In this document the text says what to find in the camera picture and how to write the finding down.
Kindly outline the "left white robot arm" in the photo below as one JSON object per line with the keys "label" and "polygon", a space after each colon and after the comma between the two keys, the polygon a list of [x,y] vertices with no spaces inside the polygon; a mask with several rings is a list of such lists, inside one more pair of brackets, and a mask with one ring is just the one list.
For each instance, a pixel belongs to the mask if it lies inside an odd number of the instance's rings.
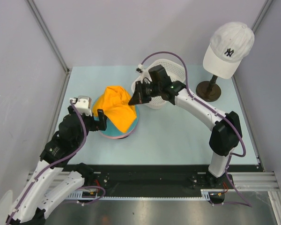
{"label": "left white robot arm", "polygon": [[49,191],[50,185],[69,160],[82,148],[89,132],[105,131],[107,117],[97,110],[98,119],[68,107],[68,115],[45,145],[35,171],[12,204],[7,225],[43,225],[52,211],[73,191],[80,188],[101,190],[93,169],[77,164],[67,178]]}

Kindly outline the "teal hat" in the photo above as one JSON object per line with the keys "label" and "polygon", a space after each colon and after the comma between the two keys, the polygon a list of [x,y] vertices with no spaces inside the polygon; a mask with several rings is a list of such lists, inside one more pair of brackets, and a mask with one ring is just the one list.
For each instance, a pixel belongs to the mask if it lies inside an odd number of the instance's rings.
{"label": "teal hat", "polygon": [[131,135],[135,129],[137,128],[139,118],[140,118],[140,111],[138,107],[135,107],[137,117],[134,120],[134,122],[129,127],[128,131],[126,133],[121,132],[116,128],[116,126],[111,122],[110,119],[107,118],[106,124],[107,128],[105,131],[99,131],[104,137],[110,138],[110,139],[123,139]]}

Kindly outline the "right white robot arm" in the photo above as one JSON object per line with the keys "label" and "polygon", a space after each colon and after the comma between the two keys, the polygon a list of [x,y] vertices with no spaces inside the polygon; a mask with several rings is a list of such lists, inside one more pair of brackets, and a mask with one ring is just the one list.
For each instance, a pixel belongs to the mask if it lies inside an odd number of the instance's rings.
{"label": "right white robot arm", "polygon": [[218,188],[224,181],[229,157],[242,139],[237,113],[224,113],[191,92],[181,81],[172,81],[166,69],[157,65],[146,70],[149,77],[139,78],[132,85],[129,105],[148,104],[155,97],[180,107],[199,119],[211,131],[209,146],[213,151],[207,184]]}

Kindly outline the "orange hat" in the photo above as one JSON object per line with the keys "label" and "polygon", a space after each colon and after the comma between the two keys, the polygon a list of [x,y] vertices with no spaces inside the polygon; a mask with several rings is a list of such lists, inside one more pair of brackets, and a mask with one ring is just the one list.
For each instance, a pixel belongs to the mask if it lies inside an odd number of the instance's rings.
{"label": "orange hat", "polygon": [[130,94],[121,86],[108,86],[104,93],[92,106],[97,117],[97,110],[101,109],[114,126],[122,133],[126,133],[137,118],[135,106],[129,105]]}

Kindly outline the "pink bucket hat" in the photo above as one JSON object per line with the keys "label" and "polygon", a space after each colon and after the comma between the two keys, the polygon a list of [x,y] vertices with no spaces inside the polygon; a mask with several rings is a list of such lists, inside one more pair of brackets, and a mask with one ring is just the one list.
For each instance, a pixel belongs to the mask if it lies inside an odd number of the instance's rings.
{"label": "pink bucket hat", "polygon": [[117,138],[120,138],[120,137],[131,135],[135,132],[135,130],[136,130],[136,127],[132,128],[127,133],[122,133],[118,129],[116,129],[115,127],[111,127],[111,128],[107,128],[105,131],[99,131],[99,133],[103,137],[106,137],[106,138],[109,138],[109,139],[117,139]]}

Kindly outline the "white hat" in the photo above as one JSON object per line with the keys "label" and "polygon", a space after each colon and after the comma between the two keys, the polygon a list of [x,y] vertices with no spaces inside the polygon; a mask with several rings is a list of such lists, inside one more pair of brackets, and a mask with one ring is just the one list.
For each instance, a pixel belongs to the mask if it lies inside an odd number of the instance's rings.
{"label": "white hat", "polygon": [[219,27],[209,41],[203,68],[223,79],[231,78],[253,47],[253,31],[243,22],[228,22]]}

